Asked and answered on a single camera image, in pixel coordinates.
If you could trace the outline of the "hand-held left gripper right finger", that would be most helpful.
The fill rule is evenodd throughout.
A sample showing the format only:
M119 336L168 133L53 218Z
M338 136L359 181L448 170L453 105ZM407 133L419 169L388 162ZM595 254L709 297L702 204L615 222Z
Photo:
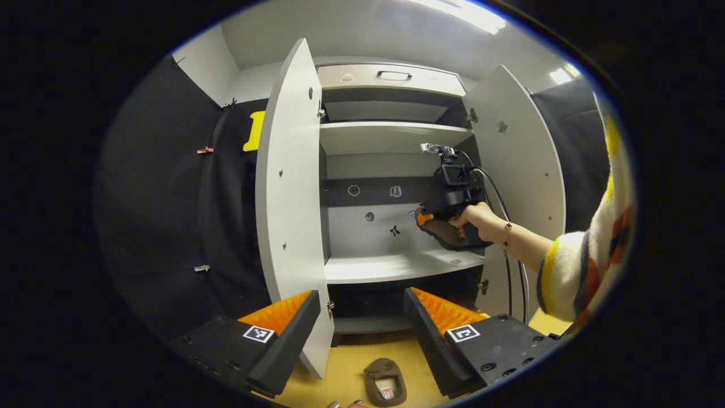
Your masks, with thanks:
M497 385L558 344L507 313L490 317L415 287L403 308L443 396L458 398Z

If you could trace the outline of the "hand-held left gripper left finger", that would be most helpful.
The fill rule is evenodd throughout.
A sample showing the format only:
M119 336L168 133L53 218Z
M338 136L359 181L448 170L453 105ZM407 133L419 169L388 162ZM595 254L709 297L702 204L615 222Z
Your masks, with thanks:
M283 392L321 312L306 290L245 317L215 317L170 342L197 370L237 392Z

